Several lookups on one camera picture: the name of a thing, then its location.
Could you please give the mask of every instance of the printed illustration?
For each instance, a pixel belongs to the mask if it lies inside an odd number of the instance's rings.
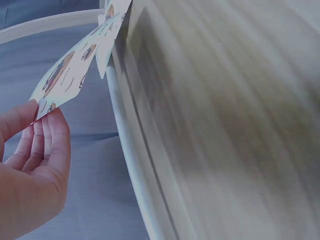
[[[66,88],[66,90],[64,91],[65,93],[69,90],[69,88],[71,87],[71,85],[72,85],[72,83],[74,82],[74,80],[75,80],[75,77],[72,78],[69,86],[68,86],[68,87]]]
[[[106,12],[105,21],[107,21],[108,19],[112,18],[114,15],[115,15],[115,8],[111,4],[109,9],[108,9],[108,11]]]
[[[72,51],[69,53],[61,62],[60,64],[55,68],[55,70],[51,73],[47,81],[45,82],[42,90],[44,91],[44,96],[48,96],[50,91],[53,89],[55,84],[57,83],[58,79],[61,77],[61,75],[64,73],[65,69],[67,68],[68,64],[70,63],[72,57],[74,56],[75,51]]]
[[[83,49],[85,49],[85,47],[88,45],[88,43],[86,43],[82,48],[81,48],[81,50],[80,50],[80,52],[83,50]]]
[[[84,84],[85,79],[86,79],[86,75],[84,75],[83,78],[81,79],[79,89],[82,88],[82,85]]]
[[[42,110],[40,111],[41,114],[42,114],[42,112],[45,110],[46,106],[47,106],[47,101],[45,101],[45,104],[44,104]]]
[[[97,44],[91,45],[91,46],[87,49],[87,51],[85,51],[85,53],[83,54],[81,60],[83,60],[83,61],[87,60],[87,59],[90,57],[90,55],[94,52],[94,50],[96,49],[96,47],[97,47]]]
[[[50,112],[52,112],[52,111],[55,110],[55,109],[56,109],[56,104],[55,104],[55,101],[53,101],[53,102],[51,103],[51,106],[49,107],[47,113],[50,113]]]

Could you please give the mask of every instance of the white wooden frame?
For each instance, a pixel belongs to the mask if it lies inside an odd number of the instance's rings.
[[[98,15],[104,12],[104,9],[74,11],[23,22],[0,30],[0,44],[54,29],[84,24],[98,24]]]
[[[104,4],[105,1],[100,0],[100,7],[102,7],[100,9],[57,14],[5,28],[0,30],[0,44],[55,29],[93,23],[97,23],[98,25],[98,15],[105,12],[105,9],[103,8]],[[135,149],[135,145],[132,142],[132,133],[129,129],[128,119],[126,117],[126,111],[124,109],[122,96],[120,95],[116,71],[113,65],[107,67],[106,76],[126,165],[144,224],[150,239],[165,240],[162,228],[157,220],[157,210],[154,208],[152,199],[149,196],[150,189],[146,185],[148,177],[138,164],[137,158],[140,157],[138,156],[139,151]]]

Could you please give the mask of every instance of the wooden board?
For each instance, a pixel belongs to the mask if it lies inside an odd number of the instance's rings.
[[[133,1],[113,57],[164,239],[320,239],[319,12]]]

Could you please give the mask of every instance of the card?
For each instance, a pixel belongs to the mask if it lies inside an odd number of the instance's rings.
[[[37,120],[78,95],[100,45],[102,27],[84,37],[43,76],[30,97],[39,103]]]
[[[106,67],[112,53],[112,48],[115,44],[115,39],[120,31],[120,27],[130,3],[130,0],[109,0],[106,4],[104,18],[102,16],[98,17],[99,25],[102,25],[103,21],[108,21],[111,18],[114,19],[108,29],[109,31],[102,37],[101,45],[95,54],[95,60],[101,79],[105,76]]]

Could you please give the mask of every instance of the hand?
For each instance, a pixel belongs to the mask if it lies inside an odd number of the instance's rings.
[[[35,100],[0,115],[0,161],[5,142],[18,132],[14,155],[0,163],[0,239],[18,238],[64,207],[70,170],[70,130],[59,108],[30,125]]]

